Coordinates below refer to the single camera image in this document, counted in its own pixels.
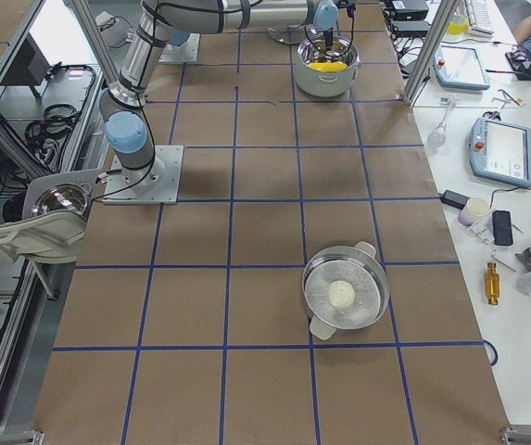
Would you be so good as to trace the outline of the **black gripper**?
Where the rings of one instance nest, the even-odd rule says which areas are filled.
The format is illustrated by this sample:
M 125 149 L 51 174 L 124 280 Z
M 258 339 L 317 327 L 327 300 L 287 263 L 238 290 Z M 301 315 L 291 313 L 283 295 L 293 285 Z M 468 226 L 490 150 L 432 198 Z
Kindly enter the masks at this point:
M 328 30 L 325 30 L 323 32 L 323 41 L 324 41 L 324 50 L 325 51 L 331 51 L 334 47 L 334 32 L 333 29 L 330 28 Z

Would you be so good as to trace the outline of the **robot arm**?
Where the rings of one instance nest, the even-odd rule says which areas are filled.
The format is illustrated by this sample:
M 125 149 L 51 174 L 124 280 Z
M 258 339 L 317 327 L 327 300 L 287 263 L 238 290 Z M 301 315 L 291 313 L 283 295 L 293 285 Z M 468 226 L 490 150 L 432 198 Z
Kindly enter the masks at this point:
M 309 27 L 332 29 L 337 21 L 336 1 L 143 1 L 141 17 L 117 78 L 110 82 L 100 103 L 105 134 L 116 128 L 112 116 L 123 112 L 126 124 L 141 125 L 141 145 L 111 145 L 120 164 L 139 171 L 153 159 L 149 131 L 142 124 L 145 90 L 160 61 L 195 62 L 198 36 L 243 30 L 253 26 L 284 30 Z

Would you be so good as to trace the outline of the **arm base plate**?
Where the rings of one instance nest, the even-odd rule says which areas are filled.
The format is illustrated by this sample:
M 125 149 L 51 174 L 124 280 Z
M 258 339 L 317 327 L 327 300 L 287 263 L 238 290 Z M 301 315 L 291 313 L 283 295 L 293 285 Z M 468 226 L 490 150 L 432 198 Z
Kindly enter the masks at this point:
M 101 201 L 111 205 L 176 205 L 183 165 L 183 146 L 157 145 L 152 168 L 131 171 L 113 156 L 111 169 Z
M 175 30 L 171 33 L 159 62 L 163 64 L 195 64 L 198 57 L 200 35 Z

